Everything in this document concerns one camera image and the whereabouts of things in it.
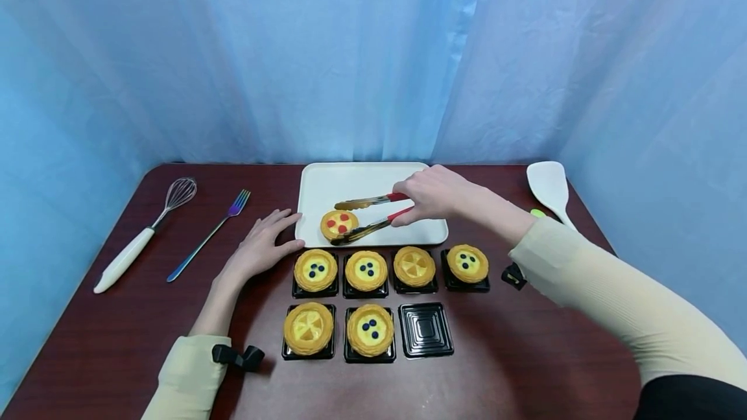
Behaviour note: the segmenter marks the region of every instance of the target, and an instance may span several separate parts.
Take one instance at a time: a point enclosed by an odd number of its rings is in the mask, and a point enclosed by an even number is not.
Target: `fork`
[[[226,221],[229,220],[229,218],[233,218],[239,215],[239,213],[241,213],[241,209],[244,209],[244,205],[246,205],[246,201],[249,200],[250,194],[251,194],[251,191],[241,190],[241,193],[239,193],[238,196],[236,197],[236,201],[234,201],[234,203],[231,204],[231,207],[229,208],[229,213],[226,215],[226,217],[223,218],[223,220],[221,220],[221,222],[218,223],[218,225],[216,225],[215,229],[213,229],[210,235],[208,235],[207,238],[203,240],[200,245],[197,246],[195,251],[193,251],[190,254],[190,256],[188,256],[181,264],[179,264],[179,266],[174,270],[174,272],[171,273],[166,278],[166,282],[168,283],[173,282],[174,279],[179,277],[179,274],[181,274],[182,271],[185,270],[185,268],[187,267],[187,264],[189,264],[192,261],[192,258],[195,258],[195,255],[197,254],[197,252],[199,252],[202,249],[202,247],[204,247],[205,244],[208,243],[208,240],[210,240],[210,238],[213,235],[215,235],[218,229],[220,229],[220,226],[225,224]]]

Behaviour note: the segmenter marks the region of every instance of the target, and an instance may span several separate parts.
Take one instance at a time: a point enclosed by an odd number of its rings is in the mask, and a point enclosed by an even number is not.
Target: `dark red table surface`
[[[148,173],[3,419],[139,419],[172,343],[190,329],[212,279],[255,219],[275,208],[296,207],[302,169],[172,164]],[[453,169],[522,208],[542,209],[530,193],[525,166]],[[92,289],[104,268],[158,216],[168,186],[179,176],[197,179],[195,199],[171,213],[119,282],[96,296]],[[252,191],[244,212],[229,220],[181,277],[167,283],[242,188]],[[591,242],[610,250],[573,189],[569,215]],[[389,296],[375,302],[393,310],[402,303],[442,302],[453,356],[408,360],[395,317],[393,364],[345,363],[344,331],[337,332],[331,360],[282,360],[282,322],[289,305],[300,302],[291,296],[293,260],[284,259],[247,284],[231,324],[235,347],[251,344],[265,351],[262,372],[230,370],[211,418],[631,419],[639,377],[629,352],[581,313],[556,307],[530,286],[517,292],[503,283],[509,250],[486,230],[450,220],[449,231],[447,242],[433,247],[434,256],[452,244],[481,248],[491,260],[490,293],[449,292],[439,270],[438,293],[400,296],[390,286]],[[293,229],[281,238],[293,238]],[[338,327],[345,308],[360,304],[341,292],[322,301],[337,306]]]

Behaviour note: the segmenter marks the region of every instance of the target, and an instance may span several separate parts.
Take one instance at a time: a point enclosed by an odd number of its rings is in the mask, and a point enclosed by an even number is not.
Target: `person's left hand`
[[[282,257],[304,247],[303,240],[290,240],[275,247],[278,235],[290,225],[301,219],[301,214],[291,214],[290,209],[276,209],[264,219],[257,219],[244,242],[229,258],[226,266],[218,275],[219,281],[232,285],[244,286],[252,276],[265,272],[275,266]]]

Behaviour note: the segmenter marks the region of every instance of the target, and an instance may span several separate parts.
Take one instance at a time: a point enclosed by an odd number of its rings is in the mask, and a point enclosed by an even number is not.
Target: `whisk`
[[[114,260],[109,263],[109,266],[104,269],[104,273],[101,275],[99,283],[93,288],[93,293],[100,294],[107,288],[112,287],[112,285],[117,282],[117,279],[127,271],[127,268],[129,268],[130,264],[132,264],[132,262],[137,258],[137,255],[143,251],[143,248],[148,244],[150,238],[156,233],[156,227],[161,220],[166,217],[166,214],[187,203],[187,201],[195,197],[196,193],[197,183],[195,182],[195,179],[181,178],[175,180],[169,187],[169,191],[166,194],[166,204],[163,206],[163,212],[161,212],[161,215],[156,219],[156,222],[154,222],[150,227],[143,229],[143,232],[137,234],[137,237],[132,239],[132,242],[119,252],[117,258],[114,258]]]

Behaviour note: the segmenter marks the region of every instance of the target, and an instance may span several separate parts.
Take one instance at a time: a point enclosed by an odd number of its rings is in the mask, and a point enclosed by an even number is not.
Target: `tongs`
[[[395,201],[402,201],[402,200],[409,200],[409,197],[403,193],[390,193],[390,194],[382,195],[380,197],[361,198],[359,200],[343,201],[342,203],[335,204],[335,209],[340,209],[343,211],[352,211],[353,209],[368,208],[370,205],[394,203]],[[335,247],[339,245],[353,243],[357,240],[362,239],[363,237],[365,237],[366,235],[372,232],[376,232],[377,230],[387,227],[388,225],[392,224],[392,221],[394,218],[396,218],[398,215],[407,213],[412,208],[413,207],[404,208],[402,211],[399,211],[394,214],[389,214],[384,219],[377,220],[376,222],[368,224],[365,227],[357,227],[353,230],[350,230],[350,232],[345,232],[342,235],[338,235],[337,238],[331,239],[329,243],[335,245]]]

